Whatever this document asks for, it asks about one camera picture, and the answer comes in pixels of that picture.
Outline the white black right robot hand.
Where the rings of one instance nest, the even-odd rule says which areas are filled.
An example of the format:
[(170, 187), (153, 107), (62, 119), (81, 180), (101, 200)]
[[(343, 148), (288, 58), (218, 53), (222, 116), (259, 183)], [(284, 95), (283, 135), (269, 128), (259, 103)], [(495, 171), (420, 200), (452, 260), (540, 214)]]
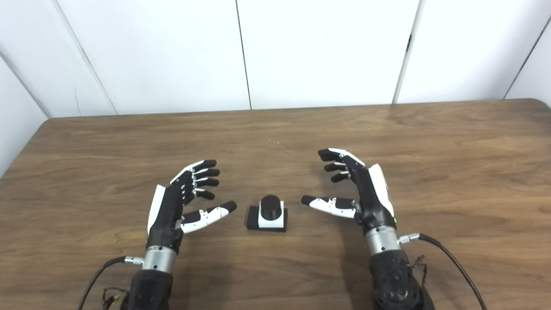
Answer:
[(353, 218), (364, 232), (379, 227), (396, 228), (394, 207), (382, 168), (366, 165), (344, 149), (321, 149), (318, 155), (327, 165), (326, 172), (335, 172), (333, 183), (350, 180), (356, 186), (358, 198), (330, 198), (305, 195), (302, 204), (315, 210), (344, 218)]

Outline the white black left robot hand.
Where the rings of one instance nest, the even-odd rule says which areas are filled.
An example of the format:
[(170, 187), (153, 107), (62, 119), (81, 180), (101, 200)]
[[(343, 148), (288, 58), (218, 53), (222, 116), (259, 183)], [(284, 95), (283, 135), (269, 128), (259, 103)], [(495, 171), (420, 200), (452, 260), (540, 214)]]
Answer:
[(214, 200), (205, 189), (216, 187), (220, 170), (216, 160), (202, 160), (184, 167), (168, 186), (157, 185), (150, 207), (146, 248), (159, 247), (179, 253), (185, 234), (205, 228), (228, 216), (237, 208), (234, 201), (219, 206), (184, 213), (185, 206), (195, 198)]

